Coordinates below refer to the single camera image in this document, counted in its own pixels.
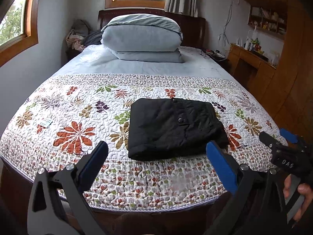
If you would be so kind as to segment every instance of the pillow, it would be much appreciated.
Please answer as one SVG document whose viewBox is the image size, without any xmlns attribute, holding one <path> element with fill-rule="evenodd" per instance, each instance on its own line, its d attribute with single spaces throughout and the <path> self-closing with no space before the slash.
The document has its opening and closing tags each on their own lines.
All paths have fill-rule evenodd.
<svg viewBox="0 0 313 235">
<path fill-rule="evenodd" d="M 183 63 L 180 51 L 174 52 L 147 52 L 147 51 L 127 51 L 119 52 L 110 50 L 120 60 L 143 61 L 143 62 L 178 62 Z"/>
<path fill-rule="evenodd" d="M 141 18 L 140 15 L 123 16 L 125 21 L 121 16 L 112 19 L 102 29 L 103 44 L 122 52 L 167 52 L 175 51 L 180 46 L 183 35 L 176 22 L 160 16 L 143 14 L 145 17 Z"/>
</svg>

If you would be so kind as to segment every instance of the black jacket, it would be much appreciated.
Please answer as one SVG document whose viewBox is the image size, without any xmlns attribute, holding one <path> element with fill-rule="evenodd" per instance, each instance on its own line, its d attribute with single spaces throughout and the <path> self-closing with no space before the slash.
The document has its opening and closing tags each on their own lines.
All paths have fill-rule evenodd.
<svg viewBox="0 0 313 235">
<path fill-rule="evenodd" d="M 204 154 L 228 137 L 211 103 L 185 99 L 139 99 L 130 110 L 128 157 L 140 161 Z"/>
</svg>

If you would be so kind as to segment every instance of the bed frame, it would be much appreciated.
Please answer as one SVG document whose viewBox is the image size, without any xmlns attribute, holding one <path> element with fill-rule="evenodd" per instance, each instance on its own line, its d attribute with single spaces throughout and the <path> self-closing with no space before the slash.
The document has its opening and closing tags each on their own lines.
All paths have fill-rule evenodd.
<svg viewBox="0 0 313 235">
<path fill-rule="evenodd" d="M 146 13 L 171 18 L 180 26 L 183 32 L 184 40 L 182 41 L 182 46 L 203 48 L 206 24 L 205 18 L 174 14 L 158 9 L 113 9 L 99 11 L 98 29 L 102 29 L 114 17 L 136 13 Z"/>
<path fill-rule="evenodd" d="M 148 13 L 165 16 L 173 19 L 182 29 L 184 40 L 182 46 L 202 48 L 206 21 L 201 17 L 190 17 L 180 14 L 165 12 L 158 9 L 113 9 L 99 11 L 98 28 L 104 27 L 112 18 L 118 15 Z M 27 209 L 32 188 L 32 182 L 26 179 L 10 163 L 4 161 L 1 176 L 0 197 L 9 211 L 14 215 L 23 230 L 27 230 Z M 165 213 L 152 213 L 151 215 L 163 223 L 169 234 L 202 234 L 205 230 L 206 212 L 210 205 L 194 207 L 184 211 Z M 122 215 L 120 212 L 93 209 L 99 223 L 110 229 L 114 219 Z M 76 219 L 66 210 L 67 216 L 73 226 L 77 226 Z"/>
</svg>

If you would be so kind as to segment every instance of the human hand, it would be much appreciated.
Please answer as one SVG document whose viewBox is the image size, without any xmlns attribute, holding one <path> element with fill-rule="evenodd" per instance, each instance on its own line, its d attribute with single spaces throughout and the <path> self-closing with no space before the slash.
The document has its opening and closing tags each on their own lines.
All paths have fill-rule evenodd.
<svg viewBox="0 0 313 235">
<path fill-rule="evenodd" d="M 284 182 L 283 192 L 284 192 L 285 199 L 287 199 L 289 197 L 290 186 L 291 186 L 291 176 L 289 175 L 285 179 L 285 182 Z M 311 204 L 311 202 L 313 200 L 313 190 L 308 184 L 305 184 L 305 183 L 300 184 L 298 186 L 298 192 L 299 192 L 299 194 L 303 195 L 305 197 L 305 199 L 304 199 L 304 202 L 303 202 L 301 208 L 298 210 L 298 212 L 293 217 L 293 219 L 297 222 L 300 220 L 303 213 L 306 211 L 306 209 L 308 208 L 308 206 Z"/>
</svg>

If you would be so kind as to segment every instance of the mattress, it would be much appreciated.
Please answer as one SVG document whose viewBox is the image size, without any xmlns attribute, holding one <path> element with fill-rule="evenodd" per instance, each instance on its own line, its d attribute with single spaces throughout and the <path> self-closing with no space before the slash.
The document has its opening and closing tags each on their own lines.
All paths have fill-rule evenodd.
<svg viewBox="0 0 313 235">
<path fill-rule="evenodd" d="M 84 192 L 91 207 L 163 212 L 210 203 L 225 188 L 205 154 L 153 162 L 128 158 L 132 103 L 175 97 L 211 102 L 229 138 L 226 151 L 239 164 L 267 171 L 271 151 L 259 141 L 259 133 L 286 144 L 274 121 L 200 50 L 180 50 L 184 64 L 122 61 L 102 45 L 88 47 L 21 105 L 0 140 L 3 158 L 33 181 L 39 168 L 61 170 L 103 140 L 108 158 Z M 39 124 L 43 119 L 51 120 L 47 128 Z M 65 198 L 62 190 L 59 193 Z"/>
</svg>

